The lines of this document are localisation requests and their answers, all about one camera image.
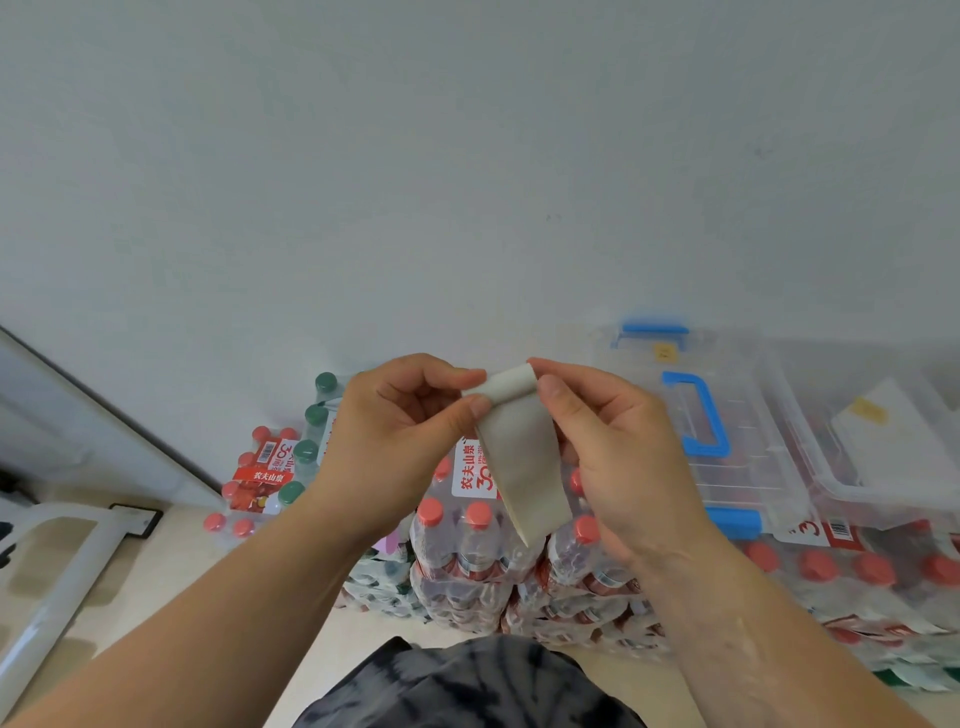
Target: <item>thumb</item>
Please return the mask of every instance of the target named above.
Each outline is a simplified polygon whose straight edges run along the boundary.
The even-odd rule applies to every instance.
[[[474,437],[473,430],[493,407],[489,397],[471,395],[456,400],[429,420],[417,426],[419,448],[434,463],[453,449],[462,437]]]
[[[537,381],[537,391],[550,417],[581,455],[604,444],[607,426],[566,386],[566,382],[558,376],[543,375]]]

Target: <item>red label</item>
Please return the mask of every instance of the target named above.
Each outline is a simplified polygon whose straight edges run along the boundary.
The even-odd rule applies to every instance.
[[[279,489],[294,479],[294,446],[298,440],[269,437],[256,451],[252,465],[240,466],[233,473],[234,480],[252,480],[269,483]]]
[[[263,513],[267,498],[280,490],[278,483],[258,483],[255,480],[240,480],[237,492],[230,499],[230,510],[247,513]]]

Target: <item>clear plastic storage box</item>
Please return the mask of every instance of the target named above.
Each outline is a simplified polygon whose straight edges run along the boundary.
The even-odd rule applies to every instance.
[[[753,336],[624,326],[599,329],[592,351],[594,366],[666,402],[704,505],[728,536],[738,538],[720,522],[730,517],[753,516],[762,531],[806,518],[809,496],[762,393],[777,361]]]
[[[960,522],[957,419],[902,352],[782,342],[768,401],[813,504],[873,528]]]

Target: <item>white card label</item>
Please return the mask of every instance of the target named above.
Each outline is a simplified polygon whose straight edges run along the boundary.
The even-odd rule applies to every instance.
[[[457,443],[451,491],[456,497],[495,499],[499,496],[479,440],[462,438]]]

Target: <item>green bottle cap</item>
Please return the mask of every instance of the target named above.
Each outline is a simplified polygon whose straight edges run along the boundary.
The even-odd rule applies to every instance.
[[[283,505],[292,505],[305,490],[306,488],[303,487],[303,483],[299,480],[291,480],[280,488],[279,493],[276,494],[276,499],[283,503]]]
[[[326,418],[329,417],[329,415],[330,410],[322,404],[311,404],[303,413],[303,418],[307,421],[308,425],[319,427],[326,422]]]
[[[337,376],[333,372],[323,372],[317,375],[314,380],[317,385],[317,391],[322,395],[328,395],[337,388]]]
[[[320,454],[320,446],[313,440],[300,440],[294,445],[294,457],[302,462],[316,461]]]
[[[881,683],[889,685],[891,688],[905,688],[907,686],[891,669],[882,669],[879,672],[875,672],[874,675],[879,678]]]

